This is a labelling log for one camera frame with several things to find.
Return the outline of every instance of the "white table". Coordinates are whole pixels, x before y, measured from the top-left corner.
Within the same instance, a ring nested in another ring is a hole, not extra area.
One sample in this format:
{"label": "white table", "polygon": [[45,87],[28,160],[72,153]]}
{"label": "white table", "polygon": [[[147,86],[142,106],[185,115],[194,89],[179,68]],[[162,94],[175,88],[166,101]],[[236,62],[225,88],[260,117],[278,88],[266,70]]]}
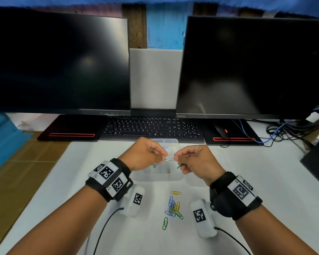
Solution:
{"label": "white table", "polygon": [[[265,137],[267,135],[265,125],[251,123],[251,126],[259,136]],[[301,142],[297,141],[296,143],[302,147]],[[126,141],[71,143],[1,243],[0,255],[6,254],[30,229],[79,190],[87,179],[87,173],[98,163],[119,156],[131,144],[132,142]],[[271,148],[210,146],[210,149],[217,155],[221,152],[225,169],[235,174],[241,174],[258,191],[259,196],[264,201],[263,204],[282,223],[319,253],[319,182],[299,162],[305,153],[302,148],[297,147],[292,141],[283,141],[274,143]],[[166,188],[166,184],[145,184],[145,188],[146,191],[153,192],[159,188]],[[192,188],[196,197],[208,198],[207,188]],[[98,234],[115,207],[116,204],[111,202],[98,220],[92,231],[86,254],[92,254]],[[116,218],[111,221],[119,221],[120,224],[128,222],[126,221],[128,219],[122,218],[122,215],[115,216]],[[228,231],[245,244],[231,219],[218,216],[217,226]],[[196,231],[195,229],[186,230],[187,232],[191,230],[191,234]],[[115,234],[123,234],[122,229],[117,227]],[[221,236],[221,234],[219,233],[213,242],[201,240],[208,242],[215,254],[245,254],[238,244],[227,236]],[[104,254],[109,254],[108,251],[113,254],[113,251],[105,248]],[[85,245],[79,254],[84,253]]]}

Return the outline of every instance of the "computer monitor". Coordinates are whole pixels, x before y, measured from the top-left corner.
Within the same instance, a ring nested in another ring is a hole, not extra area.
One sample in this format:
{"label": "computer monitor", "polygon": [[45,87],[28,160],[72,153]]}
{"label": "computer monitor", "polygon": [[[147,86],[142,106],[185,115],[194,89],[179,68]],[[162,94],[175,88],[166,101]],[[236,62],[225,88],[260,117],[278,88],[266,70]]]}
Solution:
{"label": "computer monitor", "polygon": [[190,16],[176,117],[303,119],[319,103],[319,20]]}
{"label": "computer monitor", "polygon": [[127,19],[0,8],[0,111],[130,110]]}

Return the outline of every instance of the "monitor stand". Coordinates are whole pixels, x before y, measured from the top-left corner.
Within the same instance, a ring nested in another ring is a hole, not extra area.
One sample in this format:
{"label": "monitor stand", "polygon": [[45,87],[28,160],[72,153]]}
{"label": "monitor stand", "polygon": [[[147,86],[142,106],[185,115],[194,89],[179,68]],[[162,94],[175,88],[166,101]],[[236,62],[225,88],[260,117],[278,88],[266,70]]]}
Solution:
{"label": "monitor stand", "polygon": [[98,141],[105,115],[59,115],[38,137],[40,141]]}
{"label": "monitor stand", "polygon": [[205,143],[207,145],[220,145],[220,146],[260,146],[252,139],[261,141],[256,135],[254,130],[249,126],[245,120],[241,120],[245,132],[248,134],[246,136],[242,130],[235,124],[239,126],[239,120],[231,119],[206,119],[204,121],[205,126],[203,130],[203,136]]}

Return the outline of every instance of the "clear plastic container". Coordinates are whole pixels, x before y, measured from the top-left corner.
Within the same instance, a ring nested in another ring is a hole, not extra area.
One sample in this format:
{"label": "clear plastic container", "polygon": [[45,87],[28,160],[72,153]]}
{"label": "clear plastic container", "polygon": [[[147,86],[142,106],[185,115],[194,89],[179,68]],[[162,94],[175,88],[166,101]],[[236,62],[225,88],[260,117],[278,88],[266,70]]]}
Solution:
{"label": "clear plastic container", "polygon": [[174,154],[181,149],[176,139],[153,139],[158,142],[167,152],[166,161],[160,165],[151,165],[141,171],[134,171],[130,177],[132,180],[145,182],[176,181],[183,178],[181,169],[174,161]]}

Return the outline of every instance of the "keyboard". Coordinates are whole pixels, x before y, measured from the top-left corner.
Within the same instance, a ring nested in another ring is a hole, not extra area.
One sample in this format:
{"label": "keyboard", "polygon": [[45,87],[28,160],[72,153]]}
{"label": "keyboard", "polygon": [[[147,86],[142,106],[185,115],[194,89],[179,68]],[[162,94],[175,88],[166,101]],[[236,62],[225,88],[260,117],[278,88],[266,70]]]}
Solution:
{"label": "keyboard", "polygon": [[204,143],[198,120],[110,116],[101,140],[177,139],[179,143]]}

